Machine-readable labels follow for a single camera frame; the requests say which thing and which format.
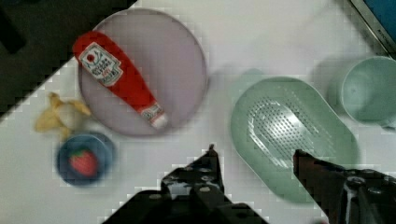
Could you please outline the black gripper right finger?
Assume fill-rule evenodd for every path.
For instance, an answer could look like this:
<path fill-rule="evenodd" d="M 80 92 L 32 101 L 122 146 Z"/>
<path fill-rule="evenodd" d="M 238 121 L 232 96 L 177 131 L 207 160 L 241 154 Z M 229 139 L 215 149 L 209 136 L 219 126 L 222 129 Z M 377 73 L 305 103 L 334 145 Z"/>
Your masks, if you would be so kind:
<path fill-rule="evenodd" d="M 293 172 L 329 224 L 396 224 L 395 178 L 372 169 L 346 169 L 303 150 Z"/>

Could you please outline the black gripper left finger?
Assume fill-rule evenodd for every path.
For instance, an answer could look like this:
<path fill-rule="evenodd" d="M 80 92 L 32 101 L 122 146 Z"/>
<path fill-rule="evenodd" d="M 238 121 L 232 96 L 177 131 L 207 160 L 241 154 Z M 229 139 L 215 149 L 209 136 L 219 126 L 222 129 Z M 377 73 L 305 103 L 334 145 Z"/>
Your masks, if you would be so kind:
<path fill-rule="evenodd" d="M 210 144 L 203 156 L 176 168 L 161 181 L 161 193 L 178 212 L 212 212 L 224 205 L 219 154 Z"/>

